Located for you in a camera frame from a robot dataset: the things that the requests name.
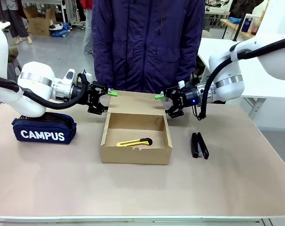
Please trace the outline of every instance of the blue object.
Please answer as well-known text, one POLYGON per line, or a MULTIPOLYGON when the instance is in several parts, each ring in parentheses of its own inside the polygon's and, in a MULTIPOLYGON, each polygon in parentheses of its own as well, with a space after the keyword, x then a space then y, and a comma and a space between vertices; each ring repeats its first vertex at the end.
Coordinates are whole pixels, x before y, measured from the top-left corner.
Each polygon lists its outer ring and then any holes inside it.
POLYGON ((251 19, 246 18, 246 20, 244 21, 243 27, 242 27, 242 32, 248 32, 251 21, 252 21, 251 19))
POLYGON ((66 114, 45 112, 39 118, 21 116, 12 122, 19 141, 69 144, 77 131, 77 124, 66 114))
POLYGON ((204 9, 204 0, 94 0, 97 80, 109 88, 147 93, 189 81, 204 9))
POLYGON ((232 22, 233 24, 240 24, 241 19, 238 18, 234 18, 234 17, 229 17, 230 22, 232 22))
POLYGON ((69 33, 68 23, 63 23, 63 28, 59 31, 51 31, 52 37, 65 37, 69 33))

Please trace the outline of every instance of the pants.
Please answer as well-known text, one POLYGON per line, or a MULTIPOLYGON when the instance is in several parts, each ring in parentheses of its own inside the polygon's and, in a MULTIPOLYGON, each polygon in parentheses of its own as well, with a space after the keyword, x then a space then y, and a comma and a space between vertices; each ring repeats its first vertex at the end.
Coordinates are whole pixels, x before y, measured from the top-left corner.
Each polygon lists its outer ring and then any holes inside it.
POLYGON ((4 10, 3 14, 6 21, 9 21, 11 23, 10 32, 13 38, 17 36, 20 36, 21 38, 29 36, 24 27, 22 18, 19 16, 18 10, 4 10))
POLYGON ((86 17, 85 17, 84 9, 83 9, 83 7, 82 7, 82 5, 81 5, 80 0, 76 0, 76 3, 77 3, 77 8, 78 8, 79 16, 80 16, 80 21, 85 21, 85 20, 86 20, 86 17))
POLYGON ((85 39, 84 39, 84 53, 92 53, 93 48, 93 37, 92 37, 92 9, 86 9, 86 30, 85 30, 85 39))

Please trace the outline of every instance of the navy pencil case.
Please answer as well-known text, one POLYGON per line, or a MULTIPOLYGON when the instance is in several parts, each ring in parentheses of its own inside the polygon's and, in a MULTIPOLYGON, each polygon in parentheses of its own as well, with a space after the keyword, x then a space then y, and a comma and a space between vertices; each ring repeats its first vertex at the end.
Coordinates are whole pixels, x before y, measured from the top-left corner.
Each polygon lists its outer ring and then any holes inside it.
POLYGON ((77 131, 77 124, 66 114, 45 112, 38 118, 20 116, 12 122, 19 141, 69 144, 77 131))

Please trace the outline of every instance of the open cardboard box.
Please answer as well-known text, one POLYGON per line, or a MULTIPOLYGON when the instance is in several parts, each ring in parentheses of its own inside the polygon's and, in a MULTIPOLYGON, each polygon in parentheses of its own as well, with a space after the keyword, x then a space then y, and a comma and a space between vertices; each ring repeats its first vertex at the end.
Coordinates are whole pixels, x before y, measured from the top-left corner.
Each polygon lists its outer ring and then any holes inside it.
POLYGON ((119 91, 112 97, 101 143, 102 162, 168 164, 172 142, 166 113, 154 94, 119 91), (153 144, 116 147, 117 142, 151 138, 153 144))
POLYGON ((50 36, 50 21, 56 24, 56 8, 52 7, 46 10, 45 15, 38 12, 35 6, 24 8, 24 13, 29 21, 28 32, 35 35, 50 36))

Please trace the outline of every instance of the person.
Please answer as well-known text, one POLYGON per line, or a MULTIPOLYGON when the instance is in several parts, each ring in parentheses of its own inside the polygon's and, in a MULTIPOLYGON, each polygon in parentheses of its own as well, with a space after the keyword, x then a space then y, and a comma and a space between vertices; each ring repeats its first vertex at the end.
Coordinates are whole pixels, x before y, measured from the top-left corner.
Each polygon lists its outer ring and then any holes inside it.
POLYGON ((95 75, 109 88, 160 93, 190 80, 204 0, 94 0, 95 75))
POLYGON ((28 43, 31 44, 32 40, 24 27, 19 10, 21 7, 21 1, 18 0, 1 0, 1 7, 6 21, 11 23, 9 29, 12 38, 15 38, 16 44, 19 44, 20 38, 27 38, 28 43))
POLYGON ((80 0, 76 0, 77 9, 79 12, 80 21, 86 21, 86 16, 84 14, 84 8, 82 7, 82 3, 80 0))
POLYGON ((230 7, 230 17, 242 18, 244 12, 252 14, 255 7, 264 0, 234 0, 230 7))
POLYGON ((93 0, 80 0, 82 7, 86 12, 86 27, 85 27, 85 38, 84 38, 84 53, 92 54, 93 49, 93 36, 91 29, 91 21, 92 21, 92 4, 93 0))

